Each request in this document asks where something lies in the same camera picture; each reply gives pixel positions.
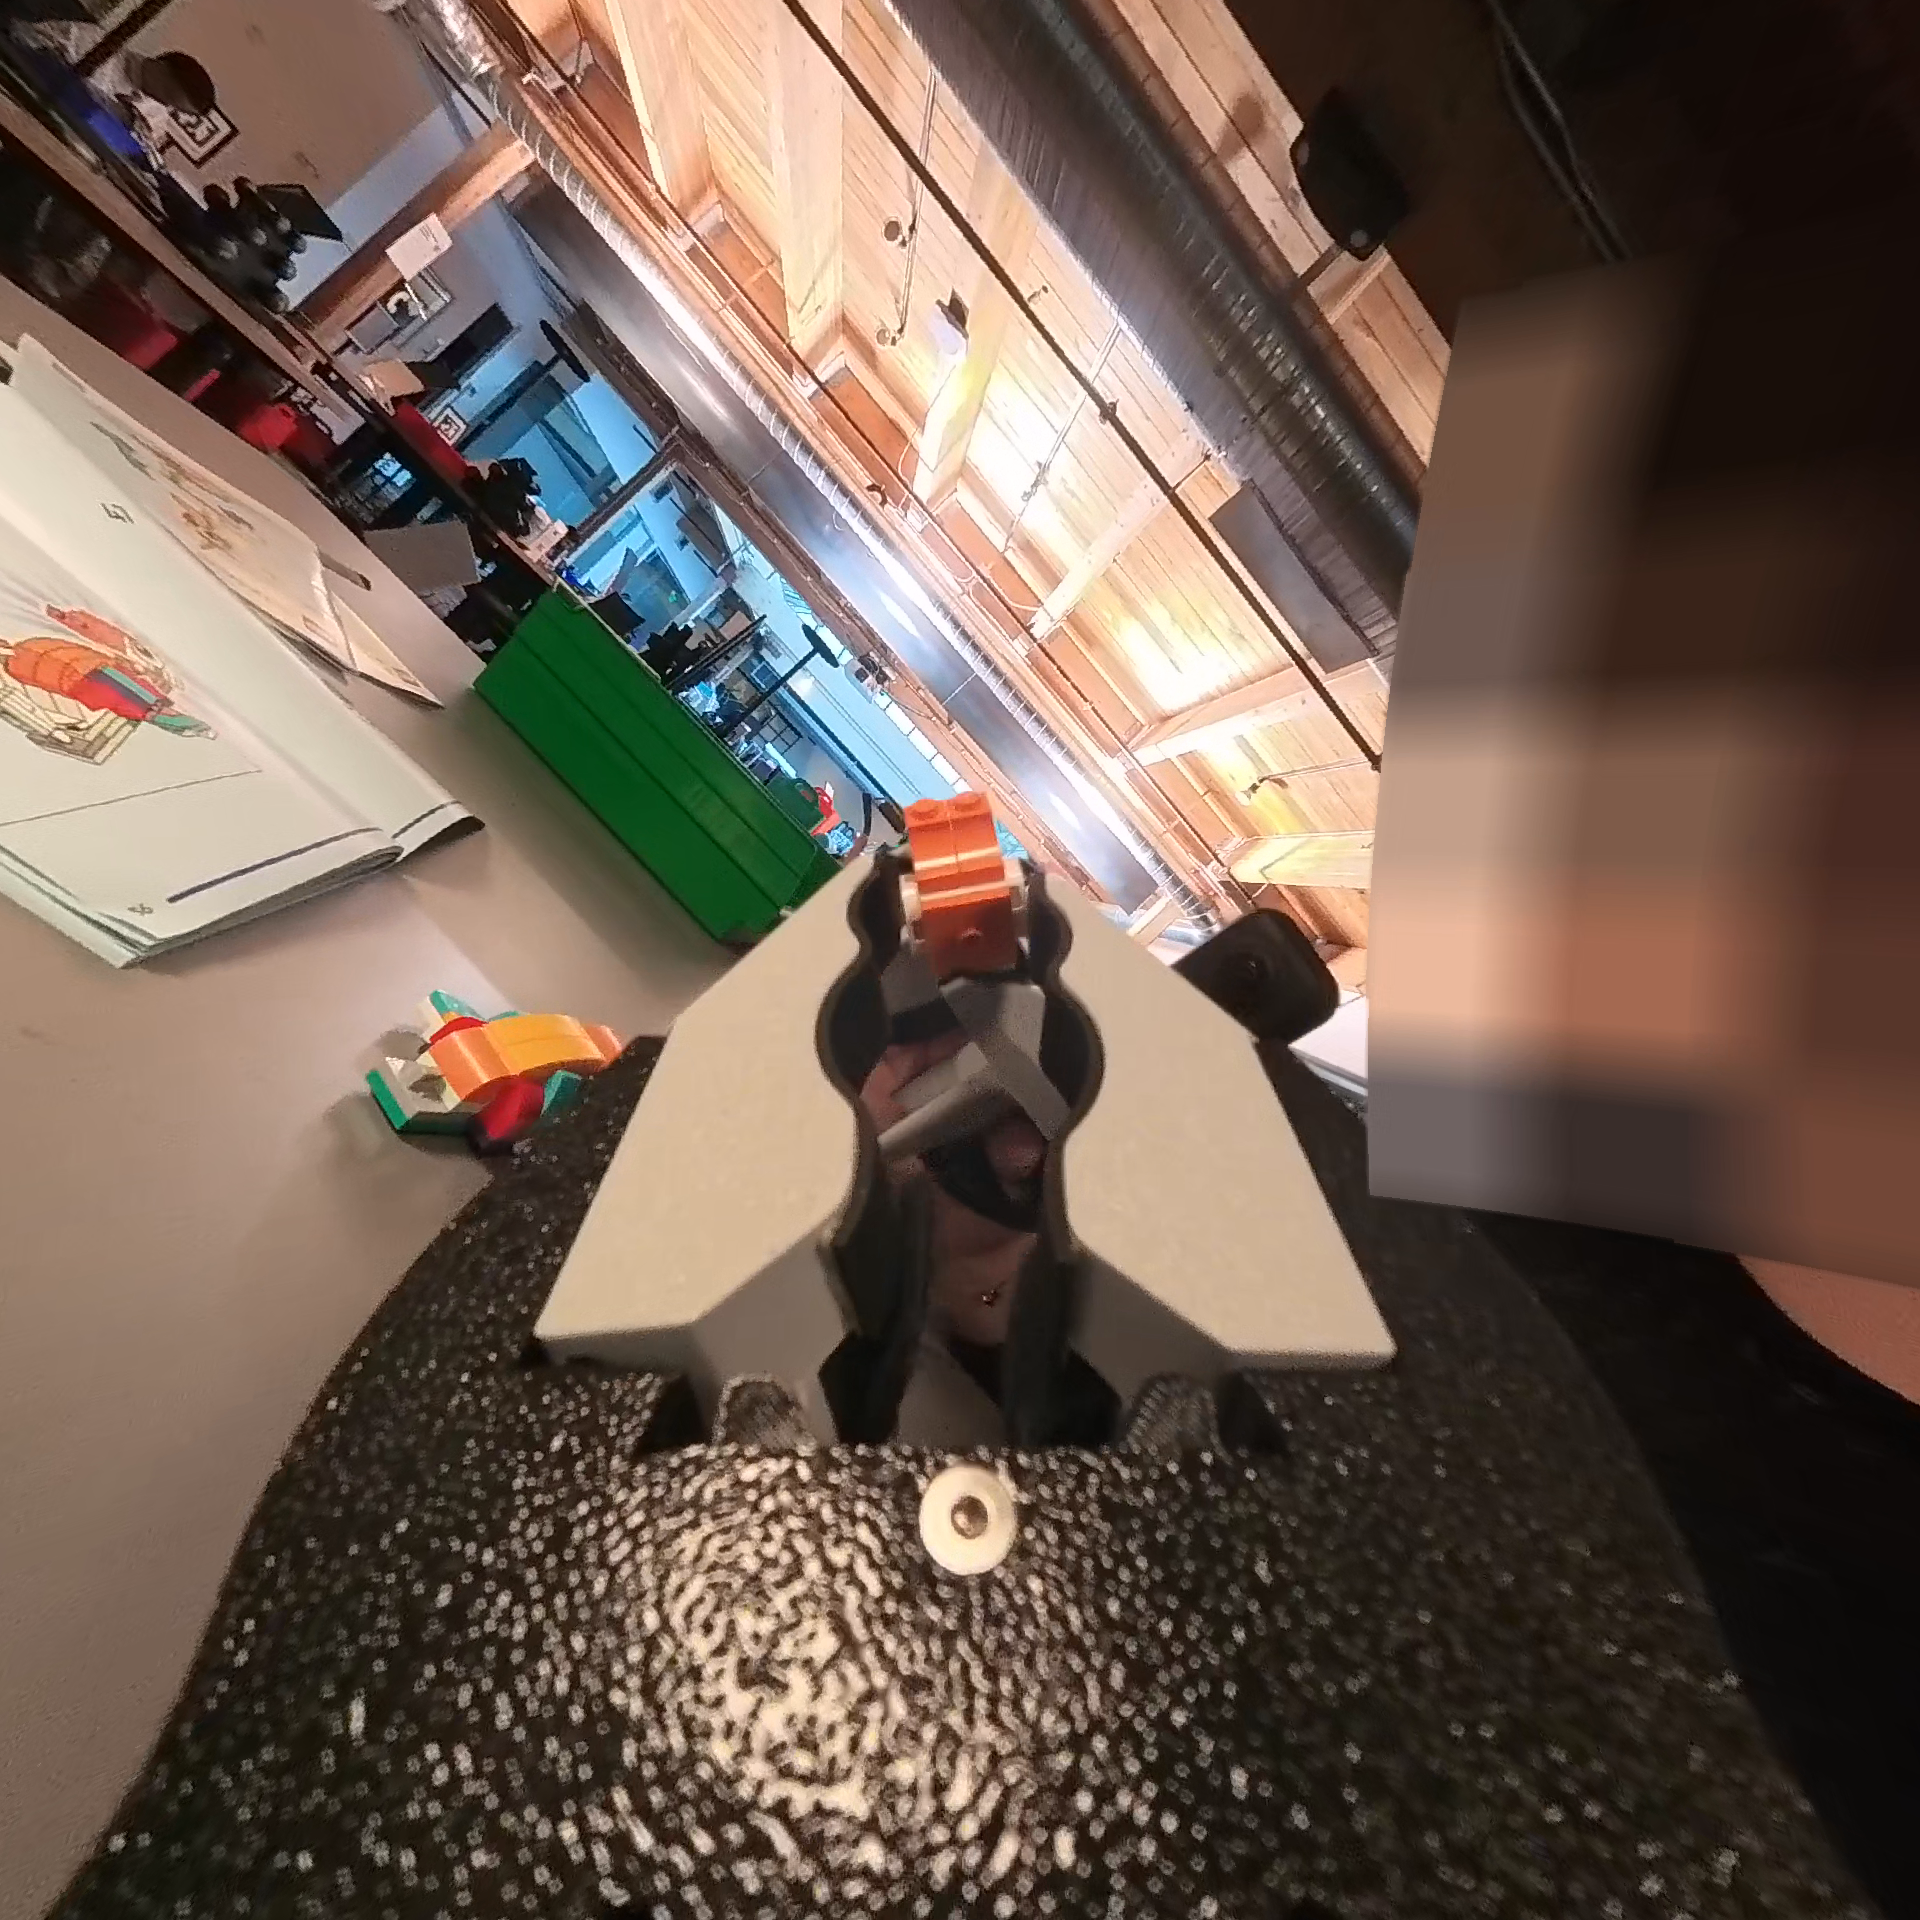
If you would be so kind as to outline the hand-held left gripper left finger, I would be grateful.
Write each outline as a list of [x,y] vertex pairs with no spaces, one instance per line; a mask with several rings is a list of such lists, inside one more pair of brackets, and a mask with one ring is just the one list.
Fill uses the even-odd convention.
[[933,1442],[914,1234],[859,1098],[900,871],[849,863],[680,1012],[534,1322],[561,1365],[668,1380],[693,1444],[749,1379],[803,1440]]

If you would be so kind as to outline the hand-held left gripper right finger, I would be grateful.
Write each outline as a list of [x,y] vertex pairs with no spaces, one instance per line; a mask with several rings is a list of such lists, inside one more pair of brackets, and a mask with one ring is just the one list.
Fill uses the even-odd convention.
[[1100,1447],[1160,1380],[1368,1373],[1396,1354],[1269,1064],[1177,964],[1033,893],[1045,1068],[1072,1082],[1001,1344],[1016,1450]]

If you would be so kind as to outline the orange lego brick assembly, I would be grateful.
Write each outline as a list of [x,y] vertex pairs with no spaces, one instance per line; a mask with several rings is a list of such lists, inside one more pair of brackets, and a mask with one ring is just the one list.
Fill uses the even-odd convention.
[[904,811],[904,933],[937,982],[1013,975],[1024,962],[1024,863],[1006,852],[992,802],[965,790]]

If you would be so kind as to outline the colourful lego model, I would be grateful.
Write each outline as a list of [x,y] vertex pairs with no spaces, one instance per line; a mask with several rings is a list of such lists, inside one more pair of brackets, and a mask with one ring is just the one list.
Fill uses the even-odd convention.
[[605,1024],[507,1010],[482,1014],[452,991],[426,994],[363,1070],[376,1111],[400,1138],[448,1138],[506,1158],[565,1112],[624,1051]]

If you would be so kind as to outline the green plastic bin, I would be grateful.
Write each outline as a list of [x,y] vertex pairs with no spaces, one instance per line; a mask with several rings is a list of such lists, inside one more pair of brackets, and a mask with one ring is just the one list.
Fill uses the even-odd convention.
[[840,867],[589,611],[542,595],[474,692],[716,941],[765,938]]

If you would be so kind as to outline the pale blue instruction booklet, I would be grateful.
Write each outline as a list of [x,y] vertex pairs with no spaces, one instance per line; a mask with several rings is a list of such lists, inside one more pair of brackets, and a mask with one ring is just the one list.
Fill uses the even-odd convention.
[[108,582],[3,533],[3,886],[129,968],[482,820],[123,509]]

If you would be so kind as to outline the person's right hand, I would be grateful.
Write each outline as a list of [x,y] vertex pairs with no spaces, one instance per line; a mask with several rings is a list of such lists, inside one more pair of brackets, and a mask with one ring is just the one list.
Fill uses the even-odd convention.
[[936,1149],[916,1165],[931,1194],[931,1302],[953,1341],[1004,1344],[1024,1262],[1038,1244],[1050,1142],[1024,1116]]

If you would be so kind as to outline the small white leaflet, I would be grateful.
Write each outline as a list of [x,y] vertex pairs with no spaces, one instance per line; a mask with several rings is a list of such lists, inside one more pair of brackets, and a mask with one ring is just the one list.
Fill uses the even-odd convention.
[[341,644],[333,648],[341,669],[361,682],[382,686],[422,708],[441,708],[441,696],[376,634],[337,589],[326,588],[326,602],[339,626]]

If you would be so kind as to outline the black ceiling speaker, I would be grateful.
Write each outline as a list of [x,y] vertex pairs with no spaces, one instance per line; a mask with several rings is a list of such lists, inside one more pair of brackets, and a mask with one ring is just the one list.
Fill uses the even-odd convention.
[[1401,170],[1342,87],[1304,115],[1290,159],[1308,210],[1353,261],[1379,255],[1412,212]]

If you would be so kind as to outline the closed unicorn cover instruction booklet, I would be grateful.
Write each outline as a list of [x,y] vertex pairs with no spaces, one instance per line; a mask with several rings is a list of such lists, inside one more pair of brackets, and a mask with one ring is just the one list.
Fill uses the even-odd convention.
[[11,392],[205,574],[326,661],[363,668],[305,530],[134,420],[30,331],[6,350],[6,367]]

